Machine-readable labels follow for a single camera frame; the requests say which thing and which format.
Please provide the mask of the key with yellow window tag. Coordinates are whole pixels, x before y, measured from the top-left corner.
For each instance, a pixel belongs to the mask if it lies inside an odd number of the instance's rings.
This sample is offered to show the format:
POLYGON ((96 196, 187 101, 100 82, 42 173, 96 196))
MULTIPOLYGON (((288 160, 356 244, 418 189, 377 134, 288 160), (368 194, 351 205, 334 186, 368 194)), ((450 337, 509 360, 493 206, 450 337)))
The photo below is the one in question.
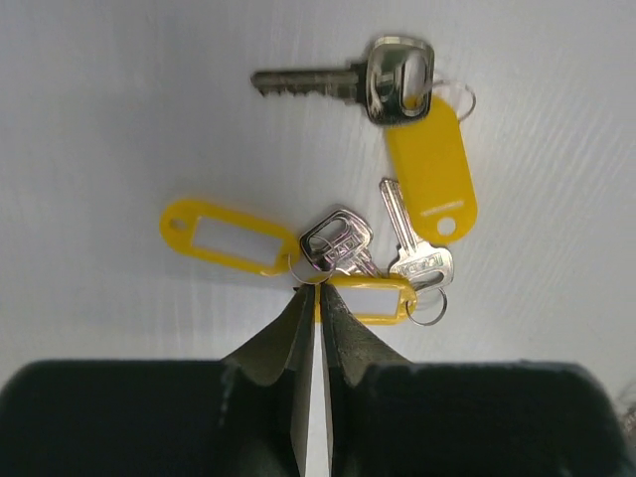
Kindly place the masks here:
POLYGON ((159 230, 175 252, 263 277, 293 270, 300 259, 325 275, 343 271, 351 254, 333 238, 312 238, 314 257, 302 252, 300 239, 286 226, 201 199, 185 198, 169 204, 159 230))

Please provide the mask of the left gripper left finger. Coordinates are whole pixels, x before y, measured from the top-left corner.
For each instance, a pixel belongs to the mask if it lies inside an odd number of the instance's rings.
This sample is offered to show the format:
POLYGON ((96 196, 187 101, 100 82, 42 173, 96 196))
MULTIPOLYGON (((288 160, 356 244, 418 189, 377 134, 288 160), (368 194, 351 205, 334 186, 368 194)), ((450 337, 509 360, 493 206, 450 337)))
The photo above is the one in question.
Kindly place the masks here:
POLYGON ((219 360, 47 360, 1 391, 5 476, 302 476, 316 291, 219 360))

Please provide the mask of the key with solid yellow tag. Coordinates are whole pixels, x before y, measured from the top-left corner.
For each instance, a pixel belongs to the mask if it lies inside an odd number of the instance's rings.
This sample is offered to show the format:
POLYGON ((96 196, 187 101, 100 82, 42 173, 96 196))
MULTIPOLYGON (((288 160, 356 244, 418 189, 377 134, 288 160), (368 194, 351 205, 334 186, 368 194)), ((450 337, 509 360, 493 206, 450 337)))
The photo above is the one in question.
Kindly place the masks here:
POLYGON ((478 205, 461 132, 461 116, 435 90, 435 53, 423 39, 382 36, 346 67, 264 70, 251 75, 263 96, 318 93, 362 108, 385 132, 406 211, 415 232, 435 244, 463 239, 478 205))

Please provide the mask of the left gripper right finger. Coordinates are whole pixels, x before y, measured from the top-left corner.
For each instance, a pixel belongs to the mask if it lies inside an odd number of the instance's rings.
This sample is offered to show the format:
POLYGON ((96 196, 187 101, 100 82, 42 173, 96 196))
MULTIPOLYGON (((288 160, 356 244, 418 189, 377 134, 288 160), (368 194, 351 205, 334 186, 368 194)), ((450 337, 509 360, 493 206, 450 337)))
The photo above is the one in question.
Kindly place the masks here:
POLYGON ((572 363, 415 363, 320 289, 334 476, 631 476, 600 382, 572 363))

